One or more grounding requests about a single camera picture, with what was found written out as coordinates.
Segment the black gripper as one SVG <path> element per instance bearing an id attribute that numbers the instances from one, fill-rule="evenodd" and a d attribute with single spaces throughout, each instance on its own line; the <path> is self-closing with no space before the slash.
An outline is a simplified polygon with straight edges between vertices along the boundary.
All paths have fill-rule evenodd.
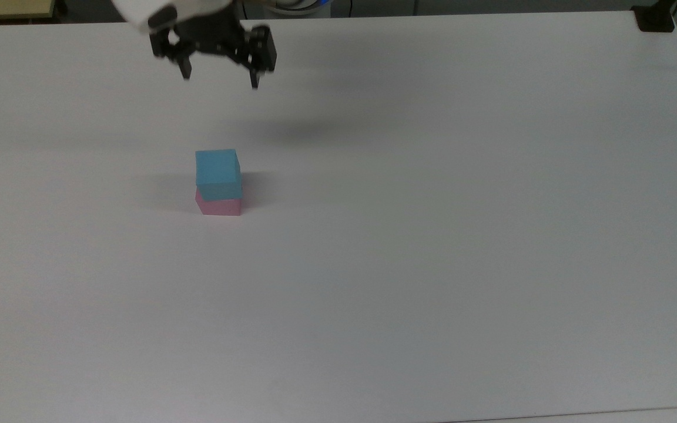
<path id="1" fill-rule="evenodd" d="M 162 29 L 150 33 L 150 44 L 153 56 L 177 65 L 183 80 L 190 80 L 190 57 L 194 52 L 233 58 L 247 69 L 252 89 L 258 89 L 260 78 L 275 70 L 277 52 L 271 27 L 261 25 L 244 30 L 237 7 L 225 7 L 177 22 L 174 25 L 176 43 L 169 39 L 171 32 L 171 29 Z"/>

